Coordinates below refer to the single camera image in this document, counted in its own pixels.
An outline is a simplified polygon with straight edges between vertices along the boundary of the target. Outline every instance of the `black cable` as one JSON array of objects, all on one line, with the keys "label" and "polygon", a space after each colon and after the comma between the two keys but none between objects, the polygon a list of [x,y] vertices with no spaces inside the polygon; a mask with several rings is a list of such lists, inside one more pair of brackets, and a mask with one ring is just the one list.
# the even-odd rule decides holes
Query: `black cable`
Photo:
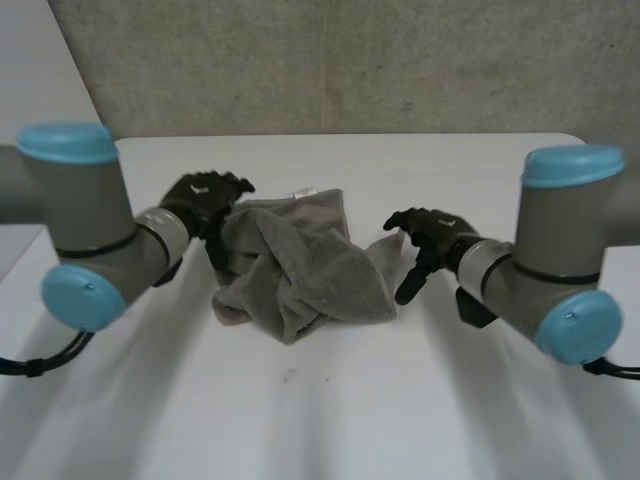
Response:
[{"label": "black cable", "polygon": [[605,357],[587,363],[582,368],[593,375],[607,375],[609,377],[624,378],[626,380],[640,380],[640,367],[621,367],[611,363]]},{"label": "black cable", "polygon": [[60,352],[48,358],[18,362],[0,358],[0,375],[39,377],[49,370],[66,365],[76,358],[93,338],[93,333],[80,332]]}]

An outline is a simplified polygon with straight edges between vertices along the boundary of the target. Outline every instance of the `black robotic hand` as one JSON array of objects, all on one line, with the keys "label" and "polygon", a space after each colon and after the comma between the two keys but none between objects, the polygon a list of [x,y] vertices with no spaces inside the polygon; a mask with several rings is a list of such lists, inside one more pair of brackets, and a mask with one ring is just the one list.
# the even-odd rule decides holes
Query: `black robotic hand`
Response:
[{"label": "black robotic hand", "polygon": [[424,208],[394,213],[383,227],[385,230],[400,228],[407,232],[411,243],[420,251],[407,277],[396,291],[396,303],[406,305],[427,283],[427,277],[447,268],[457,272],[464,252],[481,240],[466,220],[440,210]]},{"label": "black robotic hand", "polygon": [[214,268],[227,270],[227,252],[220,233],[225,216],[243,193],[255,188],[246,178],[217,172],[184,175],[160,202],[180,218],[189,237],[205,240],[205,248]]}]

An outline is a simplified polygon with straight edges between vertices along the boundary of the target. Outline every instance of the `blue joint cap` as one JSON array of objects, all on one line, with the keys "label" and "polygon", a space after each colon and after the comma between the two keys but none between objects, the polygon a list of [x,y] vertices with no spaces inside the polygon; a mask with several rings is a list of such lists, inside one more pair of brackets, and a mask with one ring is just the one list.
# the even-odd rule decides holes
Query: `blue joint cap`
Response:
[{"label": "blue joint cap", "polygon": [[62,323],[87,332],[106,328],[127,308],[111,282],[77,265],[52,268],[42,281],[42,300]]},{"label": "blue joint cap", "polygon": [[622,150],[600,145],[539,148],[527,155],[522,184],[529,188],[577,187],[624,170]]},{"label": "blue joint cap", "polygon": [[111,131],[98,123],[33,125],[22,130],[17,147],[24,155],[54,163],[101,165],[118,161]]},{"label": "blue joint cap", "polygon": [[588,290],[556,305],[535,335],[538,348],[559,362],[582,365],[611,348],[622,330],[622,312],[608,293]]}]

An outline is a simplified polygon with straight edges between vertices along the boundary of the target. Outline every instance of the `gray robot arm segment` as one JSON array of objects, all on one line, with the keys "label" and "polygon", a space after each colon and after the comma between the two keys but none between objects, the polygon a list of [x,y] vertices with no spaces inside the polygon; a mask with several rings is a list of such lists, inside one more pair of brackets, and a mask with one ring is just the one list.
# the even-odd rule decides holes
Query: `gray robot arm segment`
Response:
[{"label": "gray robot arm segment", "polygon": [[608,212],[608,244],[640,245],[640,165],[628,165],[620,175]]},{"label": "gray robot arm segment", "polygon": [[18,158],[7,162],[20,188],[6,186],[3,194],[0,179],[5,221],[38,219],[48,227],[61,265],[43,280],[43,300],[81,331],[105,328],[147,288],[170,281],[190,240],[219,241],[224,216],[253,191],[230,173],[184,175],[158,207],[134,218],[118,151],[102,125],[36,125],[17,147]]}]

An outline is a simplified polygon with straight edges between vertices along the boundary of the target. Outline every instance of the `black band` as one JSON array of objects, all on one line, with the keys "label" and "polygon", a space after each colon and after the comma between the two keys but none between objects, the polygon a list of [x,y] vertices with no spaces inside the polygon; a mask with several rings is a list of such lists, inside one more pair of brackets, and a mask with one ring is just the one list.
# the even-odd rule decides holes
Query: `black band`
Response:
[{"label": "black band", "polygon": [[523,267],[517,262],[513,262],[513,266],[523,275],[546,283],[556,283],[560,285],[590,285],[600,280],[600,272],[591,275],[551,275],[549,273],[536,272],[527,267]]},{"label": "black band", "polygon": [[165,258],[167,259],[167,266],[168,266],[171,263],[171,254],[169,253],[169,248],[167,247],[167,244],[164,243],[164,240],[162,239],[162,237],[158,234],[158,232],[151,230],[146,225],[142,225],[141,223],[138,223],[136,225],[138,225],[141,229],[143,229],[145,232],[147,232],[149,235],[151,235],[153,238],[155,238],[158,241],[158,243],[160,244],[160,248],[162,248],[162,251],[164,252]]},{"label": "black band", "polygon": [[489,281],[489,277],[493,273],[493,271],[498,268],[505,260],[508,260],[513,255],[511,253],[505,253],[503,256],[499,257],[495,262],[491,264],[489,268],[484,272],[482,276],[482,281],[480,282],[480,295],[484,298],[484,291],[487,288],[487,282]]},{"label": "black band", "polygon": [[118,240],[111,245],[107,245],[105,247],[93,248],[89,250],[63,250],[62,248],[56,248],[56,253],[59,257],[63,258],[89,258],[96,257],[98,255],[104,255],[105,253],[110,253],[115,250],[119,250],[122,247],[126,247],[131,242],[136,239],[136,234],[138,232],[134,229],[133,232],[122,240]]}]

